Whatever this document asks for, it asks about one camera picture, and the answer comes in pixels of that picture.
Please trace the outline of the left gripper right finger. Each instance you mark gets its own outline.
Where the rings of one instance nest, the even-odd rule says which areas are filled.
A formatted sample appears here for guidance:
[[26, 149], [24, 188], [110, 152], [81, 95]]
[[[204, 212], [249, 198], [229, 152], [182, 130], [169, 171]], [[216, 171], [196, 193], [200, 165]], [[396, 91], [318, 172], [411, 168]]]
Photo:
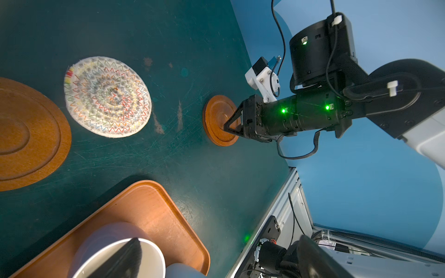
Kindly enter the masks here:
[[300, 237], [297, 258], [302, 278], [353, 278], [308, 236]]

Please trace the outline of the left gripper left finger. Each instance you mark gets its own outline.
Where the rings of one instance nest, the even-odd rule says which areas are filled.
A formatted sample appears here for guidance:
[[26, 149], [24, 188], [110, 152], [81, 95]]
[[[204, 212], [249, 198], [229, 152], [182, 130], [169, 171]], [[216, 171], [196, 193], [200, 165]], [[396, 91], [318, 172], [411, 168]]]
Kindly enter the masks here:
[[143, 251], [138, 238], [128, 241], [88, 278], [137, 278]]

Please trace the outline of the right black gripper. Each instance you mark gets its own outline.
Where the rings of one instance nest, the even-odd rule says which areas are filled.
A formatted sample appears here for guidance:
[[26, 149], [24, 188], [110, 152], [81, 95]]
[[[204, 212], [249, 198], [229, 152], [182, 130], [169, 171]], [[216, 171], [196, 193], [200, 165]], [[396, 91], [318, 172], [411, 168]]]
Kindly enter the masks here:
[[273, 142], [274, 136], [270, 135], [264, 126], [264, 113], [272, 107], [273, 103], [264, 103], [259, 95], [252, 95], [236, 109], [234, 114], [224, 124], [224, 131], [246, 139], [259, 142]]

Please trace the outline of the brown wooden coaster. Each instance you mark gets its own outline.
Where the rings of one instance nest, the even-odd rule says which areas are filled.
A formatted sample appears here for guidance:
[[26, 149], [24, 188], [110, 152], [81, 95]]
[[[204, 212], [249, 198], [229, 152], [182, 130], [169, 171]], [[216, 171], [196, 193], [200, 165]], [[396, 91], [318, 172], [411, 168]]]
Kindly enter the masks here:
[[58, 106], [27, 85], [1, 78], [1, 191], [50, 176], [70, 148], [70, 125]]
[[236, 111], [232, 100], [223, 95], [213, 96], [203, 109], [203, 128], [209, 140], [219, 147], [236, 143], [238, 136], [224, 131], [224, 124]]

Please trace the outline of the multicolour woven coaster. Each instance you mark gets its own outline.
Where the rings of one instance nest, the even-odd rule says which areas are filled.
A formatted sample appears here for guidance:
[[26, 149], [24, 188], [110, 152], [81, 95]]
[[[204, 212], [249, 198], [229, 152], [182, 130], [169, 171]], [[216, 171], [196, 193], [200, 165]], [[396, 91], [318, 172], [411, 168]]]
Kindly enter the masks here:
[[125, 63], [110, 57], [88, 57], [73, 64], [64, 77], [64, 95], [73, 120], [108, 138], [138, 133], [152, 112], [144, 81]]

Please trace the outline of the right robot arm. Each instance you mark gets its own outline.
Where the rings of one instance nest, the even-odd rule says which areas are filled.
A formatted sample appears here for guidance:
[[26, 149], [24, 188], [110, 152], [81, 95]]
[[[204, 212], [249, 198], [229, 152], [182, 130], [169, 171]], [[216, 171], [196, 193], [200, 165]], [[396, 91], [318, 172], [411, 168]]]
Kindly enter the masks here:
[[289, 42], [292, 95], [278, 99], [277, 74], [265, 59], [246, 73], [259, 91], [242, 102], [223, 129], [259, 142], [314, 130], [343, 136], [367, 118], [439, 166], [445, 164], [445, 72], [418, 59], [397, 60], [366, 73], [358, 64], [350, 21], [334, 12]]

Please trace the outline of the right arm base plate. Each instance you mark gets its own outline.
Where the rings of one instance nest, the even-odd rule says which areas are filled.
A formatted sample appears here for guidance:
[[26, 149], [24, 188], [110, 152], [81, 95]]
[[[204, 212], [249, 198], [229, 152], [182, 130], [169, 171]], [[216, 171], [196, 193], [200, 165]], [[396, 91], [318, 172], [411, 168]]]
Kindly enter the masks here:
[[236, 278], [300, 278], [298, 241], [289, 248], [277, 245], [281, 229], [274, 216], [270, 216], [254, 240], [241, 266], [235, 271]]

